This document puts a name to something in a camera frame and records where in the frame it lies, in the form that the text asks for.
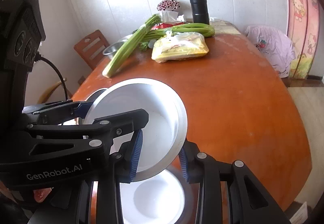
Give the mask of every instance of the black thermos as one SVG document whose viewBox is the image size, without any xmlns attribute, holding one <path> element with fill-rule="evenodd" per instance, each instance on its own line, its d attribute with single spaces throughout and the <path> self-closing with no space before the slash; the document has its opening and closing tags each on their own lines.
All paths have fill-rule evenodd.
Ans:
<svg viewBox="0 0 324 224">
<path fill-rule="evenodd" d="M 190 0 L 192 18 L 194 23 L 205 23 L 209 25 L 207 0 Z"/>
</svg>

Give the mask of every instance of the floor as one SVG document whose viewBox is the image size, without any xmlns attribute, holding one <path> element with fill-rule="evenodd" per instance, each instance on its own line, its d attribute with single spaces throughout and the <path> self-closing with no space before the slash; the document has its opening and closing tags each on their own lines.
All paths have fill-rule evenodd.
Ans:
<svg viewBox="0 0 324 224">
<path fill-rule="evenodd" d="M 307 133 L 312 171 L 296 201 L 315 207 L 324 191 L 324 87 L 289 87 Z"/>
</svg>

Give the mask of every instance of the chair backrest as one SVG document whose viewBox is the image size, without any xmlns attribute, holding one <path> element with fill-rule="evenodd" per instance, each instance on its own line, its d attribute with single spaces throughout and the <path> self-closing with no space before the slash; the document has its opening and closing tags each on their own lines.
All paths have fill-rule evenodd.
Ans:
<svg viewBox="0 0 324 224">
<path fill-rule="evenodd" d="M 108 46 L 109 43 L 101 31 L 96 30 L 75 44 L 74 50 L 76 50 L 91 69 L 95 69 L 104 57 L 101 52 Z"/>
</svg>

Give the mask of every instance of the transparent plastic bag of food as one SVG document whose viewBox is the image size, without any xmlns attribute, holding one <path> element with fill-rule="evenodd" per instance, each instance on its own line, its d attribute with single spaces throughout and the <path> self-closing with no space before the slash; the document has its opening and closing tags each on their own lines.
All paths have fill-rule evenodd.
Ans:
<svg viewBox="0 0 324 224">
<path fill-rule="evenodd" d="M 172 33 L 166 32 L 166 37 L 157 40 L 152 51 L 152 60 L 158 63 L 167 60 L 185 60 L 202 57 L 209 49 L 203 35 L 197 32 Z"/>
</svg>

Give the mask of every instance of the orange-brown tabletop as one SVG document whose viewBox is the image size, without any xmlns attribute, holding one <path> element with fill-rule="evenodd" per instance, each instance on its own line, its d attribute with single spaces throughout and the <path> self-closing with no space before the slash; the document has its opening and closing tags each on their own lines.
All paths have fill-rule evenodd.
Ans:
<svg viewBox="0 0 324 224">
<path fill-rule="evenodd" d="M 209 53 L 185 61 L 156 63 L 151 50 L 136 51 L 111 79 L 104 59 L 73 100 L 126 79 L 145 77 L 172 87 L 187 110 L 187 139 L 216 160 L 245 162 L 285 210 L 311 171 L 306 132 L 286 87 L 243 35 L 206 39 Z"/>
</svg>

